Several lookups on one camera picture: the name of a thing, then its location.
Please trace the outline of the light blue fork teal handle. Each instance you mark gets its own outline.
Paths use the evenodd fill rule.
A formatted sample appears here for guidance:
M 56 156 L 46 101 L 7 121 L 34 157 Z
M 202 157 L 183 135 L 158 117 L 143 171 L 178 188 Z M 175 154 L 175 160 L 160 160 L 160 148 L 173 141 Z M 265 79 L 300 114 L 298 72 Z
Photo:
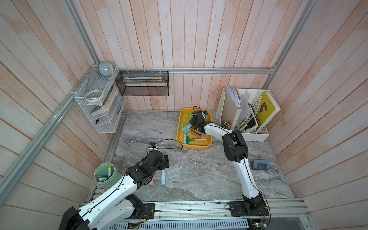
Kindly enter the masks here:
M 164 158 L 164 162 L 163 162 L 164 168 L 162 169 L 161 183 L 162 183 L 162 186 L 165 186 L 166 185 L 165 169 L 170 167 L 168 153 L 165 153 L 163 158 Z

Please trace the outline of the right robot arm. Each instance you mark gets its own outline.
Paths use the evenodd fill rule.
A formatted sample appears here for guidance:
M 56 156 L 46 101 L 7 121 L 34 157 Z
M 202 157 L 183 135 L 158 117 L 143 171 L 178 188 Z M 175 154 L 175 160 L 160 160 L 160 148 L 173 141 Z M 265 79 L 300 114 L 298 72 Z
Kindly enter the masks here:
M 265 206 L 262 193 L 258 190 L 253 178 L 249 160 L 248 146 L 238 130 L 228 130 L 207 121 L 208 111 L 195 110 L 190 116 L 188 128 L 210 135 L 222 141 L 226 158 L 233 163 L 241 182 L 244 207 L 247 213 Z

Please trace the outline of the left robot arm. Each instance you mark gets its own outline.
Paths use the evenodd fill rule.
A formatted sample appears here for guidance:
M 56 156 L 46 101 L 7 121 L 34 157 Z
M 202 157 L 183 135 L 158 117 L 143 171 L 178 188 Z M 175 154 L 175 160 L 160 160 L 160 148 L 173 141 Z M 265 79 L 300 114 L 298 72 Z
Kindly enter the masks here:
M 90 203 L 65 211 L 60 230 L 106 230 L 123 219 L 154 217 L 154 204 L 143 204 L 134 194 L 147 185 L 158 170 L 169 168 L 168 155 L 151 150 L 145 158 L 129 167 L 122 178 Z

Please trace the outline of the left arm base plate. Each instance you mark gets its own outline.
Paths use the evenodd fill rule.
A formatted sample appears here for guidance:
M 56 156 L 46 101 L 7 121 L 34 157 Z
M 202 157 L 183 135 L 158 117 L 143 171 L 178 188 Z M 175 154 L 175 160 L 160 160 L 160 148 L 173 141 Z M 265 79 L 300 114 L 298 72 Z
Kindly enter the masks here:
M 124 212 L 120 220 L 123 219 L 153 219 L 155 215 L 155 204 L 154 203 L 143 203 L 137 208 L 133 208 L 132 213 Z

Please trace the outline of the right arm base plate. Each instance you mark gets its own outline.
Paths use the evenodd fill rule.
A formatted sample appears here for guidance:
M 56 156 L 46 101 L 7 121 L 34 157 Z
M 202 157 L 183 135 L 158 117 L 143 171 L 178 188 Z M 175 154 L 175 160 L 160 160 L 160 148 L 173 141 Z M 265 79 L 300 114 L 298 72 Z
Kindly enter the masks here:
M 231 212 L 232 217 L 252 217 L 270 215 L 268 206 L 265 202 L 251 204 L 245 201 L 232 201 L 228 203 L 227 209 Z

